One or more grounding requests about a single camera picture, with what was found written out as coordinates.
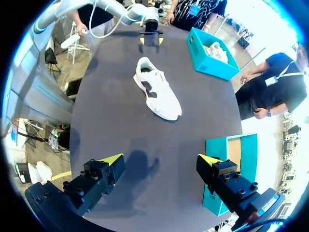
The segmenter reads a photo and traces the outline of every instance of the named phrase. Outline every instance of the patterned shirt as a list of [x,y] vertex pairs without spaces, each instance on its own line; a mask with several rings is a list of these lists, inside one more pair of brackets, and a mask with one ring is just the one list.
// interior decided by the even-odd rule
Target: patterned shirt
[[189,14],[189,9],[197,0],[179,0],[174,12],[172,25],[190,31],[191,28],[203,29],[211,13],[224,15],[227,0],[200,0],[200,10],[196,16]]

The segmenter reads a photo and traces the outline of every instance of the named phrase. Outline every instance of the lanyard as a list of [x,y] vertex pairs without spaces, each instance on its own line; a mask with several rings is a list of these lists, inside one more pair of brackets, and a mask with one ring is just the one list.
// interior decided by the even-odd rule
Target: lanyard
[[277,79],[279,79],[280,77],[283,77],[283,76],[296,76],[296,75],[303,75],[303,73],[301,73],[301,72],[292,72],[292,73],[287,73],[287,74],[284,74],[287,70],[288,70],[288,68],[289,68],[289,66],[293,63],[294,61],[292,61],[291,63],[289,63],[289,65],[280,73],[280,75],[279,76],[277,76]]

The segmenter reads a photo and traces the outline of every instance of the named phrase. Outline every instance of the black t-shirt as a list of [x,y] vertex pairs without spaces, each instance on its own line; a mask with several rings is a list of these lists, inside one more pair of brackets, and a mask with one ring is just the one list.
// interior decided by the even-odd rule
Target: black t-shirt
[[177,28],[190,31],[191,28],[203,29],[209,15],[217,13],[224,15],[227,0],[200,0],[200,10],[196,16],[189,14],[191,4],[197,0],[179,0],[174,12],[174,22],[172,25]]
[[[274,54],[266,60],[269,65],[267,71],[246,83],[252,91],[251,98],[258,107],[271,109],[285,103],[289,112],[292,112],[306,98],[306,84],[302,74],[283,76],[277,83],[266,86],[265,80],[279,76],[292,61],[284,53]],[[299,69],[293,62],[284,74],[295,72],[299,73]]]
[[[88,29],[89,29],[89,21],[90,21],[92,10],[93,10],[93,5],[91,4],[88,4],[78,9],[79,18],[81,19],[81,22],[87,26]],[[112,17],[113,16],[110,13],[106,12],[105,10],[99,7],[96,7],[95,12],[92,17],[91,28],[95,28],[98,25],[106,23],[107,21],[111,20]]]

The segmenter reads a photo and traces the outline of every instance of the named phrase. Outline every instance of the white bag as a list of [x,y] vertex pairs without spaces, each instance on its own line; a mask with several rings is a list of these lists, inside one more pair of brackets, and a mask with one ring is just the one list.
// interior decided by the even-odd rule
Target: white bag
[[37,162],[37,169],[43,181],[47,182],[52,179],[53,172],[43,161]]
[[28,170],[29,170],[31,182],[33,184],[42,181],[40,174],[38,172],[38,169],[34,165],[32,165],[31,163],[28,163]]

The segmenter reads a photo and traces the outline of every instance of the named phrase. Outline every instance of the hand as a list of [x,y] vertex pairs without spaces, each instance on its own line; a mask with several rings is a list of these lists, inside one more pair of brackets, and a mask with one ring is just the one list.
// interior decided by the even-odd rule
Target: hand
[[252,77],[251,74],[248,74],[248,73],[247,73],[247,74],[244,74],[244,75],[241,77],[241,79],[240,79],[240,83],[241,83],[241,84],[247,83],[248,81],[250,81],[251,77]]
[[268,115],[268,110],[264,109],[264,108],[257,108],[254,110],[254,116],[257,119],[263,119],[264,117],[266,117]]
[[169,25],[171,25],[174,22],[175,16],[174,13],[168,13],[166,16],[166,21]]
[[80,36],[83,36],[83,30],[88,31],[87,26],[84,23],[76,25],[77,32]]

